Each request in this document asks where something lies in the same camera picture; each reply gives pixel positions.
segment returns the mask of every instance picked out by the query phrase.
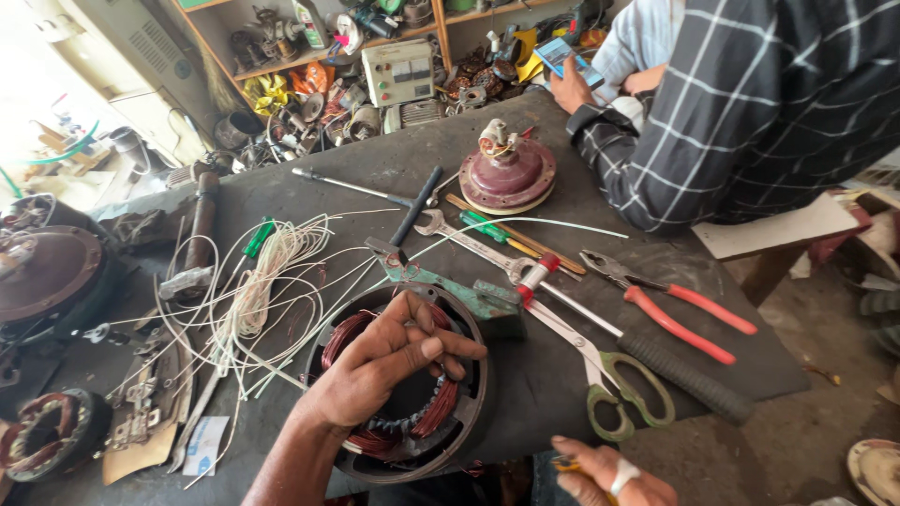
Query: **black rubber handle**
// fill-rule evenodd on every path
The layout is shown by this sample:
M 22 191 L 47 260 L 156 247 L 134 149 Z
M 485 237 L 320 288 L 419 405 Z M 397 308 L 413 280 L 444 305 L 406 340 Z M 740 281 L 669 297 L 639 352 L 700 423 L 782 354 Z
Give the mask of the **black rubber handle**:
M 403 223 L 400 224 L 397 232 L 394 233 L 394 236 L 391 238 L 391 244 L 393 246 L 399 246 L 406 237 L 406 234 L 410 233 L 412 224 L 416 222 L 416 218 L 419 217 L 419 213 L 422 212 L 422 208 L 425 207 L 425 201 L 431 196 L 431 191 L 435 189 L 437 180 L 441 178 L 443 172 L 444 169 L 439 165 L 435 166 L 434 170 L 431 171 L 431 176 L 428 178 L 425 185 L 422 186 L 422 191 L 418 192 L 418 197 L 413 201 L 413 205 L 409 207 L 406 218 L 403 219 Z
M 704 375 L 650 340 L 625 334 L 617 344 L 651 371 L 675 383 L 735 427 L 742 426 L 753 414 L 752 400 Z

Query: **paper label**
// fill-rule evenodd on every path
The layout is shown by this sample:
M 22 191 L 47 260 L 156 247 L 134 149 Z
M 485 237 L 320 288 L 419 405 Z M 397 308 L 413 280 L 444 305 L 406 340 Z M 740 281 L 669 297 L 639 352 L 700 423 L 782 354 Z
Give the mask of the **paper label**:
M 207 476 L 216 475 L 216 458 L 219 456 L 219 443 L 225 426 L 228 424 L 227 416 L 204 416 L 197 422 L 197 428 L 193 430 L 191 440 L 187 443 L 187 456 L 184 458 L 185 476 L 199 476 L 209 469 Z

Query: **black and white checkered shirt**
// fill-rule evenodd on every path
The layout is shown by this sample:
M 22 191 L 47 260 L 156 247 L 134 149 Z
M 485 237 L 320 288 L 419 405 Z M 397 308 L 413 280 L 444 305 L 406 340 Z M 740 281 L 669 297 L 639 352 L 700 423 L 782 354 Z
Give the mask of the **black and white checkered shirt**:
M 810 204 L 900 145 L 900 0 L 688 0 L 638 139 L 566 129 L 622 217 L 662 235 Z

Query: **hammer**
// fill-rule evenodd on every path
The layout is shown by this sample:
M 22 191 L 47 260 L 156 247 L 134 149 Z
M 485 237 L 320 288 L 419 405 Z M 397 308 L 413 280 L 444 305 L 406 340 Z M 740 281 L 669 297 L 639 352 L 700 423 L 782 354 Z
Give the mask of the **hammer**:
M 362 186 L 351 185 L 349 183 L 338 181 L 337 179 L 331 177 L 325 177 L 322 174 L 319 174 L 318 172 L 312 170 L 311 168 L 297 167 L 291 172 L 293 172 L 297 176 L 303 176 L 308 179 L 315 179 L 318 181 L 325 181 L 326 183 L 331 183 L 332 185 L 344 186 L 345 188 L 350 188 L 351 190 L 356 190 L 357 192 L 375 195 L 377 197 L 387 199 L 393 203 L 398 203 L 400 205 L 409 207 L 409 212 L 406 213 L 406 218 L 403 219 L 403 223 L 400 224 L 400 227 L 391 238 L 391 244 L 393 246 L 399 246 L 400 243 L 403 242 L 403 239 L 406 237 L 406 234 L 410 233 L 412 224 L 416 222 L 416 218 L 418 218 L 419 213 L 422 212 L 422 209 L 425 207 L 425 203 L 428 200 L 428 197 L 431 195 L 431 191 L 435 189 L 437 180 L 440 179 L 441 173 L 444 172 L 444 169 L 441 168 L 441 166 L 435 166 L 435 168 L 431 171 L 431 176 L 428 178 L 428 181 L 425 183 L 425 185 L 422 186 L 422 189 L 418 192 L 418 197 L 416 197 L 415 200 L 397 196 L 394 194 L 376 192 L 374 190 L 370 190 L 369 188 L 363 188 Z
M 194 211 L 192 236 L 212 237 L 212 220 L 216 215 L 216 194 L 219 193 L 219 177 L 212 172 L 200 174 L 197 184 L 197 207 Z M 189 300 L 210 289 L 212 271 L 210 253 L 212 244 L 203 237 L 194 237 L 187 245 L 184 270 L 159 285 L 159 298 L 167 301 Z

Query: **hand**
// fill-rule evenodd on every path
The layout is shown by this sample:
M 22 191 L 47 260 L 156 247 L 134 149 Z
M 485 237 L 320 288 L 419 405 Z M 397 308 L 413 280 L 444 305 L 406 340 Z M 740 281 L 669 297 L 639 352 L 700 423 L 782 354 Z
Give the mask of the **hand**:
M 428 304 L 406 290 L 346 347 L 297 409 L 349 431 L 374 415 L 393 387 L 422 367 L 440 376 L 437 361 L 450 377 L 463 379 L 465 369 L 453 356 L 479 359 L 487 354 L 475 341 L 436 328 Z
M 622 81 L 622 90 L 631 96 L 642 91 L 652 90 L 660 85 L 662 75 L 666 72 L 666 64 L 648 68 L 643 72 L 635 72 Z
M 584 104 L 596 103 L 587 81 L 575 69 L 574 55 L 569 55 L 562 64 L 562 77 L 557 76 L 556 72 L 550 73 L 550 89 L 556 103 L 569 114 L 575 114 Z
M 611 447 L 592 448 L 575 439 L 553 436 L 556 451 L 578 459 L 582 473 L 560 473 L 556 482 L 581 506 L 609 506 L 607 492 L 616 480 L 622 454 Z M 621 506 L 677 506 L 675 489 L 663 480 L 642 470 L 628 480 L 616 497 Z

